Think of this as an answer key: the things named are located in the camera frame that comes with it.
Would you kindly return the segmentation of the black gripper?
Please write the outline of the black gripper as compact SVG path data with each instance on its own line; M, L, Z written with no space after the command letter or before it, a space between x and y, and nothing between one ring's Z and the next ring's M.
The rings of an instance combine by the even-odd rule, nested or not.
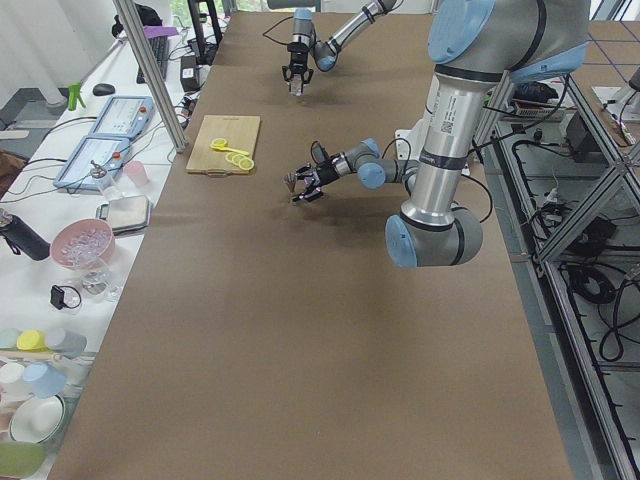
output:
M308 67L309 46L303 42L290 42L287 45L287 51L290 54L289 65L281 67L284 81L290 82L293 79L292 70L302 70L302 82L310 83L313 77L313 69Z
M296 185L291 186L291 202L313 202L318 200L324 195L322 186L328 185L346 175L346 157L343 153L326 158L316 157L314 160L316 167L311 163L306 163L300 168L285 174L286 183L297 183L298 181L311 183L306 184L300 193L296 192Z

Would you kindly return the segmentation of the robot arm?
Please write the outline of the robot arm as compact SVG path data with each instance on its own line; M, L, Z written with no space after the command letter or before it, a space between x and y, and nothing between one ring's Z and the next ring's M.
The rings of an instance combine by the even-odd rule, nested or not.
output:
M306 7L296 8L293 13L292 39L286 44L290 60L282 67L289 92L300 96L303 94L304 86L311 82L314 69L308 64L310 58L313 59L317 70L330 71L349 42L372 25L378 17L392 12L395 6L394 0L369 1L326 41L321 40L316 33L313 12Z
M286 177L289 186L305 185L293 199L313 201L349 174L370 189L400 182L410 196L386 222L393 262L415 268L471 260L482 227L454 195L485 97L503 77L523 83L576 70L586 57L589 14L586 1L444 2L429 32L436 91L416 158L387 161L371 140L336 155L314 144L312 162Z

